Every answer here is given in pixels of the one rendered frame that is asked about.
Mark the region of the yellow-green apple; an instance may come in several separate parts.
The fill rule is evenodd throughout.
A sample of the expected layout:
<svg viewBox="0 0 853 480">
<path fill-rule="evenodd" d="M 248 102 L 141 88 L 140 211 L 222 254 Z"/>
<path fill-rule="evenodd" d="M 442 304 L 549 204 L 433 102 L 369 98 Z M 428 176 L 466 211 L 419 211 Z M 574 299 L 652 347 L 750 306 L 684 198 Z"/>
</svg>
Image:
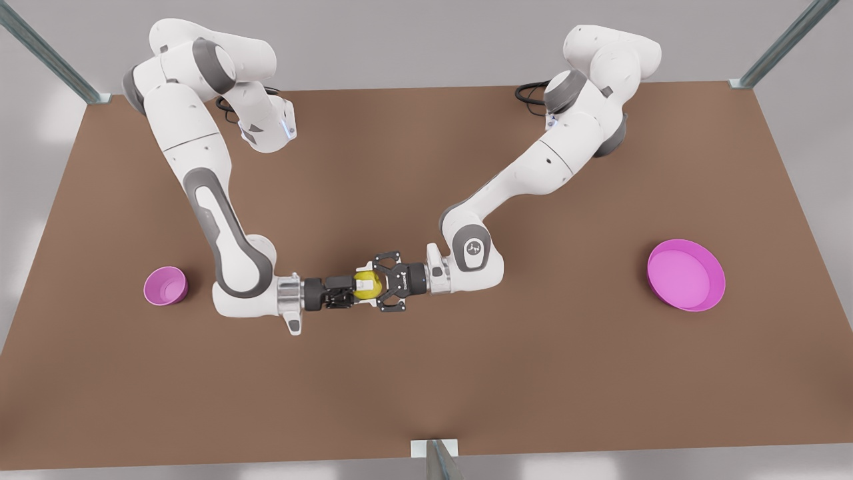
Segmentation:
<svg viewBox="0 0 853 480">
<path fill-rule="evenodd" d="M 375 299 L 382 292 L 382 282 L 376 271 L 357 271 L 353 279 L 356 283 L 354 296 L 360 300 Z"/>
</svg>

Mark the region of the small pink bowl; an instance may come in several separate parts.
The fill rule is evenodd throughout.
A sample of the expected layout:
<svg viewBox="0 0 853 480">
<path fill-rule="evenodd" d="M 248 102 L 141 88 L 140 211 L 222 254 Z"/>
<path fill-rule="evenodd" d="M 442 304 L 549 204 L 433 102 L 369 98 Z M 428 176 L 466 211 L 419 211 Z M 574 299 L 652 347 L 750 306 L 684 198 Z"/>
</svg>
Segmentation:
<svg viewBox="0 0 853 480">
<path fill-rule="evenodd" d="M 180 303 L 188 294 L 189 283 L 183 271 L 173 265 L 165 265 L 152 271 L 143 285 L 145 299 L 155 306 Z"/>
</svg>

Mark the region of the pink round plate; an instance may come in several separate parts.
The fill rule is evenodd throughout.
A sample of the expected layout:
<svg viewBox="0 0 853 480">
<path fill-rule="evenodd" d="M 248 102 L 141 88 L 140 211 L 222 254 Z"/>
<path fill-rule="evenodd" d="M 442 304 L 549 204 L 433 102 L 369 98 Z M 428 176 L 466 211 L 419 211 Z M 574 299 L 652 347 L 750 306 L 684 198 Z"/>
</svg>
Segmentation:
<svg viewBox="0 0 853 480">
<path fill-rule="evenodd" d="M 683 238 L 653 248 L 646 262 L 646 279 L 659 300 L 686 312 L 712 309 L 727 287 L 719 259 L 701 244 Z"/>
</svg>

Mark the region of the silver frame post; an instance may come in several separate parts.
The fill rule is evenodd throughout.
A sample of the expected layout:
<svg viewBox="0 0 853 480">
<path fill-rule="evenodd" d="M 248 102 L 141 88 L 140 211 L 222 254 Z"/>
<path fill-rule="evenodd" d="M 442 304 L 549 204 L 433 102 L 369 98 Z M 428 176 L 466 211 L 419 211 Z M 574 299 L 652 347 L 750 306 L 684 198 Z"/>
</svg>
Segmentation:
<svg viewBox="0 0 853 480">
<path fill-rule="evenodd" d="M 740 78 L 728 80 L 729 88 L 754 89 L 840 2 L 841 0 L 812 0 Z"/>
<path fill-rule="evenodd" d="M 411 458 L 426 459 L 426 480 L 465 480 L 456 458 L 457 439 L 418 439 L 409 443 Z"/>
<path fill-rule="evenodd" d="M 0 0 L 0 25 L 87 104 L 110 103 L 111 94 L 100 92 L 89 84 L 6 0 Z"/>
</svg>

